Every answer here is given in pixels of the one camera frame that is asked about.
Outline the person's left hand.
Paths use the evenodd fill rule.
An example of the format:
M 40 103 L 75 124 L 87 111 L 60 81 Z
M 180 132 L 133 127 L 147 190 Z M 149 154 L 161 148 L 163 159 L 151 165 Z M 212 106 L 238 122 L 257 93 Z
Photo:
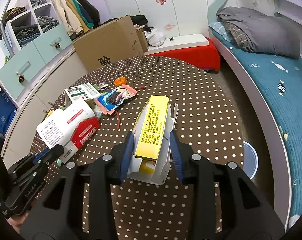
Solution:
M 20 233 L 20 228 L 22 224 L 25 222 L 29 215 L 29 211 L 26 211 L 24 214 L 18 216 L 13 215 L 9 219 L 7 219 L 7 222 L 12 226 L 12 228 L 17 232 Z

